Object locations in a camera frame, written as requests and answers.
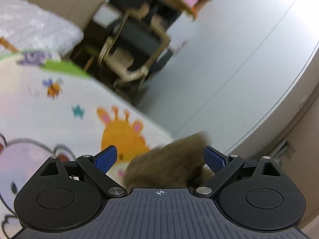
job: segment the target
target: blue star print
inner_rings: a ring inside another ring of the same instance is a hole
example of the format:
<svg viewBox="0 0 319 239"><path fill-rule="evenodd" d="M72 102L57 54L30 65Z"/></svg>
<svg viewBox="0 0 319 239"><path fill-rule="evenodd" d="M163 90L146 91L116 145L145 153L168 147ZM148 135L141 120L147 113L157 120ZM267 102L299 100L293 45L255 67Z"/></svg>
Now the blue star print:
<svg viewBox="0 0 319 239"><path fill-rule="evenodd" d="M72 111L73 111L73 117L77 117L78 116L81 119L83 119L83 115L85 113L85 110L81 109L79 104L76 107L72 107Z"/></svg>

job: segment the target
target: cabinet door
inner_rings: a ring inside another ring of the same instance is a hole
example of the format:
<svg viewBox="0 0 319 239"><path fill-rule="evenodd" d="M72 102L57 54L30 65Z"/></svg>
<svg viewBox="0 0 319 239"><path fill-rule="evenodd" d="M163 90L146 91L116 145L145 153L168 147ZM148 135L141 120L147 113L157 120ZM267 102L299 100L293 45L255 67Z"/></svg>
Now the cabinet door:
<svg viewBox="0 0 319 239"><path fill-rule="evenodd" d="M289 150L281 166L306 198L300 227L319 214L319 98L287 137Z"/></svg>

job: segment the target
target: plush toy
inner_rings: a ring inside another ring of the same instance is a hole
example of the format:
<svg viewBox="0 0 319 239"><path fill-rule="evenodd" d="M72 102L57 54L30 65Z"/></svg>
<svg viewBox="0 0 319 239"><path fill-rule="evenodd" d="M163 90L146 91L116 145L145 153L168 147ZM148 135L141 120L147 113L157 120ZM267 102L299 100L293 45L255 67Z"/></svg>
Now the plush toy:
<svg viewBox="0 0 319 239"><path fill-rule="evenodd" d="M128 165L125 188L197 187L213 175L205 169L204 149L209 145L203 132L154 148L135 157Z"/></svg>

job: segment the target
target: cartoon bee print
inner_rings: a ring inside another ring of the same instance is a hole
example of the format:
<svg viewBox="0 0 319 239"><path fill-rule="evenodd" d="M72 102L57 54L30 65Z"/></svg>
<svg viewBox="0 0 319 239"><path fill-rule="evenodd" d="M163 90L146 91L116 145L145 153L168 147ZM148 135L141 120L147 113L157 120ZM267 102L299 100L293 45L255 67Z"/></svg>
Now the cartoon bee print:
<svg viewBox="0 0 319 239"><path fill-rule="evenodd" d="M57 78L55 82L51 78L48 80L43 80L42 85L47 87L47 96L52 97L52 99L55 99L58 97L60 93L62 93L61 85L62 85L62 79Z"/></svg>

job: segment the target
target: purple cartoon character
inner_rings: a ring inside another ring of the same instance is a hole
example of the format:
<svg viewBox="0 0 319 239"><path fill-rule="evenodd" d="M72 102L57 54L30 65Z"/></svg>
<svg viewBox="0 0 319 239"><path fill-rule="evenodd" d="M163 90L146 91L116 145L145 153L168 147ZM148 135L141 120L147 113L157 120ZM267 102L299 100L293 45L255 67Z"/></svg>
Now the purple cartoon character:
<svg viewBox="0 0 319 239"><path fill-rule="evenodd" d="M47 59L52 58L52 54L48 51L27 51L23 52L23 60L17 61L22 66L43 66Z"/></svg>
<svg viewBox="0 0 319 239"><path fill-rule="evenodd" d="M3 235L12 238L21 225L13 208L15 196L37 169L51 156L62 161L75 160L65 146L57 145L53 151L31 139L15 139L7 142L0 134L0 219Z"/></svg>

